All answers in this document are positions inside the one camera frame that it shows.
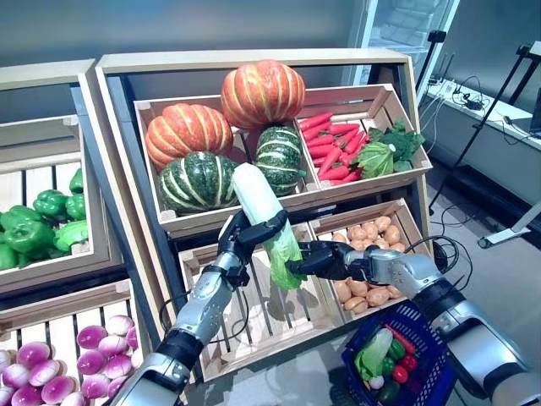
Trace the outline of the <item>left five-finger robot hand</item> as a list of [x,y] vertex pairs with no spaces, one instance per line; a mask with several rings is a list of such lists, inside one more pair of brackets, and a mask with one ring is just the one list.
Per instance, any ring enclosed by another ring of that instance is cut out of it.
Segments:
[[221,230],[219,252],[232,254],[240,266],[246,266],[254,248],[273,239],[287,220],[287,211],[280,210],[269,220],[252,225],[244,211],[238,211]]

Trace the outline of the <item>right five-finger robot hand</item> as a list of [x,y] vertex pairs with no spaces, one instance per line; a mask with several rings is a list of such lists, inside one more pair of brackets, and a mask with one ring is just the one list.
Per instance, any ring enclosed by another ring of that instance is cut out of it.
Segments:
[[297,276],[314,275],[326,280],[339,281],[351,276],[347,269],[347,254],[353,248],[338,241],[299,242],[300,260],[289,260],[285,266]]

